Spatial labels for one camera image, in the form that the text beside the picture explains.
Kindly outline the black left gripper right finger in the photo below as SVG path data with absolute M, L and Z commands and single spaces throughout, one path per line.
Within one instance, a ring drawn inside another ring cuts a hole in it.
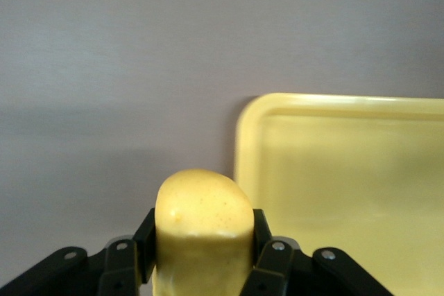
M 273 236 L 263 210 L 253 211 L 255 264 L 251 295 L 391 295 L 343 250 L 324 247 L 306 255 L 292 238 Z

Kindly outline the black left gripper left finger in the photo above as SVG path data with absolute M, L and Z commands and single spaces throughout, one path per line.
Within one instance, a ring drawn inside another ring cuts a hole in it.
M 88 255 L 61 248 L 1 287 L 2 295 L 139 295 L 155 266 L 155 210 L 134 235 Z

